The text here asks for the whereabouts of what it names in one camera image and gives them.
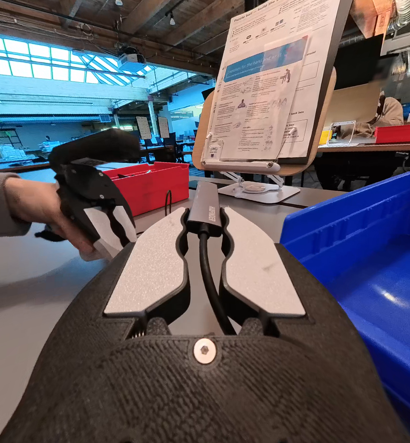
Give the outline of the dark grey hub with cable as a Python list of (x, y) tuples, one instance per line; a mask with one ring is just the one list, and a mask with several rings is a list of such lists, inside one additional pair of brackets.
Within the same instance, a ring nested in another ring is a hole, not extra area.
[(208, 240), (220, 238), (223, 228), (220, 219), (220, 205), (217, 185), (198, 182), (192, 206), (186, 222), (187, 231), (197, 235), (199, 240), (199, 263), (202, 281), (210, 306), (225, 335), (236, 335), (214, 284), (208, 257)]

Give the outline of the red plastic bin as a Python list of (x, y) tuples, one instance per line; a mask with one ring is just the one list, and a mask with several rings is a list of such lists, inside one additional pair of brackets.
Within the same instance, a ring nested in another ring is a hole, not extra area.
[(171, 191), (171, 202), (189, 198), (189, 165), (155, 162), (104, 171), (126, 199), (134, 216), (165, 205)]
[(374, 137), (376, 144), (410, 143), (410, 124), (377, 127)]

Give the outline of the document stand with instruction sheets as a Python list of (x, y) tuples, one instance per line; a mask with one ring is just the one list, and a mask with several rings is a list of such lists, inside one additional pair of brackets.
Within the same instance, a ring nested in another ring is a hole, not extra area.
[(351, 5), (271, 0), (232, 18), (192, 157), (233, 180), (220, 194), (273, 204), (299, 192), (283, 177), (315, 158)]

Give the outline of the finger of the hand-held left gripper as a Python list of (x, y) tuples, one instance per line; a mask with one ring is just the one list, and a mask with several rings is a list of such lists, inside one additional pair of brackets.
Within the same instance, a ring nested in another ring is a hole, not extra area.
[(125, 232), (117, 216), (122, 215), (123, 206), (116, 206), (111, 211), (100, 207), (84, 208), (87, 225), (92, 227), (92, 241), (102, 258), (112, 261), (125, 245)]
[(123, 248), (129, 243), (135, 244), (137, 241), (135, 226), (124, 206), (116, 206), (113, 210), (113, 232), (115, 235), (114, 248)]

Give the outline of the grey desk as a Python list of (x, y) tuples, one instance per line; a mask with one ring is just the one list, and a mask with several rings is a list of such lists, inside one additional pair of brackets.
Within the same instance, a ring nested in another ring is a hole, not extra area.
[[(344, 192), (301, 188), (285, 203), (264, 205), (226, 195), (221, 207), (258, 225), (274, 242), (280, 241), (287, 215)], [(25, 236), (0, 238), (0, 433), (25, 391), (38, 356), (54, 326), (80, 290), (106, 265), (85, 262), (67, 241), (36, 238), (42, 225), (33, 224)], [(191, 302), (169, 329), (173, 335), (221, 335), (199, 265), (199, 240), (188, 234), (186, 260)]]

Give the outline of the person's left hand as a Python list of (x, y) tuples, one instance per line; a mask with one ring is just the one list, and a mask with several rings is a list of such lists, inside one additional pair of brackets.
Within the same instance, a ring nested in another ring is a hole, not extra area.
[(58, 185), (10, 177), (4, 193), (10, 214), (29, 223), (47, 224), (52, 231), (68, 240), (81, 254), (94, 253), (94, 246), (85, 234), (60, 209)]

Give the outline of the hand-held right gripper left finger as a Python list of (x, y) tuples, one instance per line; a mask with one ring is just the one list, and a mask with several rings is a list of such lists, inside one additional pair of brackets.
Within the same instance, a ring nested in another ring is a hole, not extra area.
[(124, 258), (116, 257), (103, 272), (113, 268), (107, 284), (102, 318), (143, 324), (162, 318), (172, 324), (191, 301), (186, 218), (189, 208), (179, 207), (150, 226)]

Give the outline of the ceiling projector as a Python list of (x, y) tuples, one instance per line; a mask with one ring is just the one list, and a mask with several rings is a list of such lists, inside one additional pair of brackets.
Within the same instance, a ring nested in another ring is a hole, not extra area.
[(118, 58), (118, 68), (122, 71), (137, 72), (146, 64), (144, 56), (140, 53), (122, 54)]

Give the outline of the blue plastic bin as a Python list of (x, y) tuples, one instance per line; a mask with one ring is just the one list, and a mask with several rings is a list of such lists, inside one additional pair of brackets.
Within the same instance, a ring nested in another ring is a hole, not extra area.
[(410, 411), (410, 172), (288, 215), (280, 243), (336, 298)]

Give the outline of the clear acrylic stand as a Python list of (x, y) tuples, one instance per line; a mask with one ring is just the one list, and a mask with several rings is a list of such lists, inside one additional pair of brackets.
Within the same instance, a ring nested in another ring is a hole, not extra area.
[(351, 144), (355, 129), (356, 120), (345, 120), (333, 122), (329, 128), (328, 144)]

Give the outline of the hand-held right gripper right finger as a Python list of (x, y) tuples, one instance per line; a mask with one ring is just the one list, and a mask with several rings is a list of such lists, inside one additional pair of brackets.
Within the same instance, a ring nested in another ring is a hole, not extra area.
[(275, 318), (304, 318), (306, 310), (271, 237), (230, 207), (220, 215), (219, 296), (228, 317), (240, 326), (249, 318), (263, 326)]

